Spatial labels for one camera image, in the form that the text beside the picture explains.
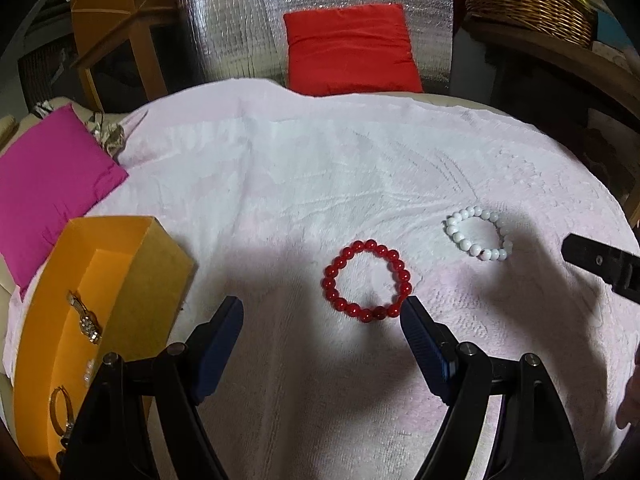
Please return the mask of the person's right hand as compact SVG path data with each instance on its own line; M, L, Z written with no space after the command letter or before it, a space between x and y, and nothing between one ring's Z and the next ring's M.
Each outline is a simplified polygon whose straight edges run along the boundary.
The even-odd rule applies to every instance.
M640 366L639 357L634 358L634 371L626 383L623 401L618 407L615 422L618 429L637 426L640 420Z

